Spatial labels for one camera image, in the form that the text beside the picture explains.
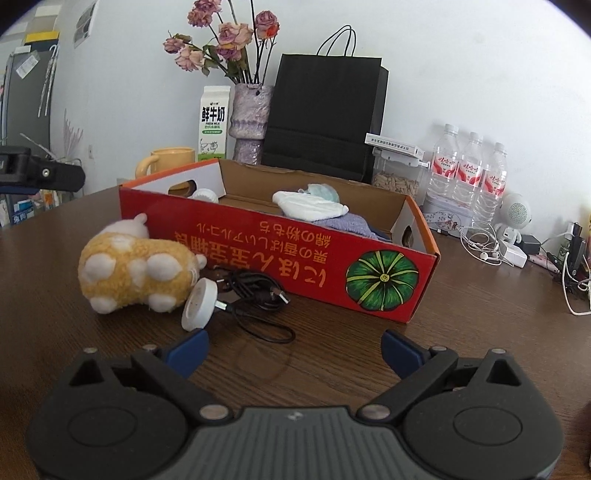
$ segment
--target pumpkin illustration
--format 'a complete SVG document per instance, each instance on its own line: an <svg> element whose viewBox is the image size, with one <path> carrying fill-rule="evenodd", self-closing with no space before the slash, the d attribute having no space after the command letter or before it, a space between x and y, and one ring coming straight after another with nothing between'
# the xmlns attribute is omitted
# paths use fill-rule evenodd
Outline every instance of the pumpkin illustration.
<svg viewBox="0 0 591 480"><path fill-rule="evenodd" d="M394 310L413 296L416 265L395 250L364 253L347 270L347 293L364 310Z"/></svg>

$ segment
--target white cloth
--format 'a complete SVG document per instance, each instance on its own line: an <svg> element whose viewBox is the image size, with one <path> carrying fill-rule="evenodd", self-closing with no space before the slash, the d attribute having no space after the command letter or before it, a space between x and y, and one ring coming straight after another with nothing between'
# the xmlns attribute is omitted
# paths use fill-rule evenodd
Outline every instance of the white cloth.
<svg viewBox="0 0 591 480"><path fill-rule="evenodd" d="M324 200L322 197L299 192L275 192L275 202L286 217L305 222L337 218L349 212L349 207Z"/></svg>

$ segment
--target milk carton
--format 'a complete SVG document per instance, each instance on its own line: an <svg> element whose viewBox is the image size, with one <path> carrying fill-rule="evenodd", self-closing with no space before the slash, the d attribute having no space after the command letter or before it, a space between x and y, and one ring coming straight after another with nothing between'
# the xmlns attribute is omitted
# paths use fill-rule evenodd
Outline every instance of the milk carton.
<svg viewBox="0 0 591 480"><path fill-rule="evenodd" d="M198 160L226 158L228 138L229 86L207 86L201 97Z"/></svg>

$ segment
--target pink rose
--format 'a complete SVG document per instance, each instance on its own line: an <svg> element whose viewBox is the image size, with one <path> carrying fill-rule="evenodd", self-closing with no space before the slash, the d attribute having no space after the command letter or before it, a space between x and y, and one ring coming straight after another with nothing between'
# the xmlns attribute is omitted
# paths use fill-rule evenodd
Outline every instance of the pink rose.
<svg viewBox="0 0 591 480"><path fill-rule="evenodd" d="M236 48L241 50L246 47L252 41L253 33L254 30L251 29L248 24L241 23L238 35L236 35L236 38L234 39L234 45L236 45Z"/></svg>
<svg viewBox="0 0 591 480"><path fill-rule="evenodd" d="M184 42L179 38L170 37L162 45L166 52L178 53L184 47Z"/></svg>
<svg viewBox="0 0 591 480"><path fill-rule="evenodd" d="M213 18L210 13L204 12L197 8L193 8L187 15L189 24L194 27L208 27L211 25Z"/></svg>
<svg viewBox="0 0 591 480"><path fill-rule="evenodd" d="M234 48L218 48L217 53L224 59L230 61L238 61L242 58L242 53L240 50L237 50L236 47Z"/></svg>
<svg viewBox="0 0 591 480"><path fill-rule="evenodd" d="M238 25L230 23L230 22L220 24L219 35L217 36L218 40L220 42L220 45L228 45L228 44L231 44L232 42L234 42L234 39L236 38L236 35L238 35L239 30L240 30L240 27Z"/></svg>
<svg viewBox="0 0 591 480"><path fill-rule="evenodd" d="M270 10L263 10L255 18L256 36L260 40L274 38L279 32L277 16Z"/></svg>
<svg viewBox="0 0 591 480"><path fill-rule="evenodd" d="M219 27L219 47L222 49L236 48L237 50L241 50L252 41L253 33L253 29L246 23L241 23L240 25L223 23Z"/></svg>
<svg viewBox="0 0 591 480"><path fill-rule="evenodd" d="M187 72L199 70L205 64L205 56L200 50L191 50L190 47L183 48L178 57L174 59L179 67Z"/></svg>
<svg viewBox="0 0 591 480"><path fill-rule="evenodd" d="M194 6L197 10L201 10L201 12L213 15L222 11L221 3L222 0L197 0Z"/></svg>

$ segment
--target purple towel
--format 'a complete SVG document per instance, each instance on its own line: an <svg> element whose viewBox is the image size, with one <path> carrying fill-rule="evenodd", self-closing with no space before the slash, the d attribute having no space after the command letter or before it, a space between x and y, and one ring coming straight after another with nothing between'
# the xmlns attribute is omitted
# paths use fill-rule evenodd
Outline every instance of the purple towel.
<svg viewBox="0 0 591 480"><path fill-rule="evenodd" d="M373 238L374 240L382 240L369 229L368 223L363 217L355 215L354 213L345 213L342 217L318 220L317 222L312 223L314 225L334 228L335 230L341 230L343 232L356 233L368 238Z"/></svg>

